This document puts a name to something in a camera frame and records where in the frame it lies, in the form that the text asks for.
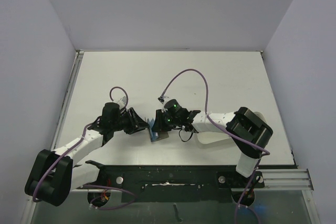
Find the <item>white table surface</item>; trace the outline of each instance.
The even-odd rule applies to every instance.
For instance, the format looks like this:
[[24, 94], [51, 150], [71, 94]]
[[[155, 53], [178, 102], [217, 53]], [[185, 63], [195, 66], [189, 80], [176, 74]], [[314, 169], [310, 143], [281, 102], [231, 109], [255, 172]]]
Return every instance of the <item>white table surface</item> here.
[[[225, 113], [241, 106], [264, 115], [274, 134], [266, 149], [270, 156], [263, 165], [293, 165], [291, 149], [259, 52], [115, 52], [87, 51], [57, 142], [57, 147], [78, 137], [83, 127], [101, 115], [109, 91], [122, 86], [129, 94], [129, 108], [141, 118], [155, 117], [161, 108], [157, 98], [181, 70], [195, 68], [209, 84], [209, 111]], [[182, 74], [166, 95], [176, 98], [189, 110], [204, 110], [205, 86], [194, 72]], [[113, 97], [119, 99], [116, 90]], [[116, 132], [103, 148], [93, 151], [80, 163], [95, 160], [105, 165], [236, 165], [240, 151], [233, 141], [200, 148], [195, 139], [181, 142], [177, 132], [151, 143], [147, 131], [133, 135]]]

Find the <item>white backdrop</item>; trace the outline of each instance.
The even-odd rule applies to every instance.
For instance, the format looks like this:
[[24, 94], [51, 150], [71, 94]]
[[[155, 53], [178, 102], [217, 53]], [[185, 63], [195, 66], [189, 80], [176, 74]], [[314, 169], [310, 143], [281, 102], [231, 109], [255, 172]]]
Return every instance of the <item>white backdrop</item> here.
[[49, 0], [0, 0], [0, 222], [20, 223], [36, 155], [50, 148], [75, 58]]
[[335, 17], [336, 0], [294, 0], [265, 50], [288, 138], [298, 165], [309, 168], [323, 224], [336, 222]]
[[50, 0], [76, 49], [264, 50], [292, 0]]
[[[124, 87], [129, 107], [142, 118], [155, 117], [157, 98], [181, 70], [196, 68], [209, 84], [209, 111], [225, 113], [246, 106], [261, 112], [274, 135], [262, 164], [293, 164], [284, 127], [258, 52], [85, 52], [58, 146], [75, 139], [83, 126], [101, 114], [113, 86]], [[117, 99], [122, 92], [113, 93]], [[166, 95], [190, 110], [204, 109], [205, 87], [196, 73], [180, 76]], [[103, 148], [85, 158], [110, 165], [236, 165], [240, 156], [233, 143], [201, 149], [195, 140], [182, 143], [177, 132], [151, 143], [146, 131], [117, 132]]]

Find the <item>small object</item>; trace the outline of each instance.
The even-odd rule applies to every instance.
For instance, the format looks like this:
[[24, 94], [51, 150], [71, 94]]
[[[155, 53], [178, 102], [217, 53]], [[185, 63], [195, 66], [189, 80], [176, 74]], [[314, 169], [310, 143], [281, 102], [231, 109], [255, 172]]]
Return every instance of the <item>small object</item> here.
[[218, 181], [221, 183], [221, 184], [224, 184], [225, 183], [225, 177], [224, 176], [221, 176], [218, 178]]
[[118, 177], [115, 182], [117, 182], [118, 185], [121, 185], [124, 179], [122, 177]]
[[154, 119], [151, 119], [151, 120], [147, 119], [147, 124], [149, 125], [148, 132], [149, 132], [149, 137], [151, 139], [151, 142], [156, 142], [158, 140], [162, 140], [162, 139], [169, 137], [168, 132], [152, 131], [152, 127], [154, 125]]

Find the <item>black bracket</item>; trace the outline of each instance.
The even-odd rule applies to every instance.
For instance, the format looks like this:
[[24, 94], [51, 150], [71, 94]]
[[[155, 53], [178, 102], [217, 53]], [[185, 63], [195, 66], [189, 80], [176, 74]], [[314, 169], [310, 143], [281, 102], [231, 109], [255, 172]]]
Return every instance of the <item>black bracket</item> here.
[[[117, 184], [116, 178], [123, 178]], [[249, 178], [235, 171], [235, 166], [113, 166], [101, 169], [96, 182], [105, 185], [111, 180], [112, 187], [122, 188], [135, 193], [137, 202], [198, 202], [216, 200], [232, 202], [233, 188], [243, 188]], [[264, 183], [256, 183], [256, 188], [263, 188]], [[132, 196], [122, 194], [122, 202], [129, 202]]]
[[[34, 190], [47, 169], [59, 158], [55, 152], [43, 150], [37, 155], [33, 168], [31, 169], [28, 181], [25, 186], [25, 193], [32, 196]], [[37, 198], [54, 206], [61, 205], [68, 197], [71, 187], [72, 159], [63, 157], [42, 182]]]
[[[235, 112], [235, 117], [231, 120], [231, 122], [227, 123], [226, 130], [260, 146], [261, 148], [265, 148], [269, 139], [273, 135], [271, 127], [246, 107], [241, 107], [237, 112]], [[261, 157], [261, 151], [236, 140], [234, 137], [233, 140], [241, 152], [245, 155], [255, 159]]]

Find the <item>glass panel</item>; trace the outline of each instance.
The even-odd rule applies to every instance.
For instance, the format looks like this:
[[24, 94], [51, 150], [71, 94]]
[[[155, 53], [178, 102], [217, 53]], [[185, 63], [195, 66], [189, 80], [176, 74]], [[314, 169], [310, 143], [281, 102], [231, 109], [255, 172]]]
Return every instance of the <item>glass panel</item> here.
[[[256, 191], [254, 210], [262, 224], [311, 223], [301, 191]], [[113, 192], [106, 204], [120, 204], [121, 193]], [[45, 202], [37, 204], [34, 224], [59, 223], [234, 223], [235, 204], [201, 201], [189, 203], [134, 203], [123, 209], [112, 211], [89, 210], [87, 193], [70, 193], [59, 207]], [[239, 224], [258, 223], [251, 211], [238, 212]]]

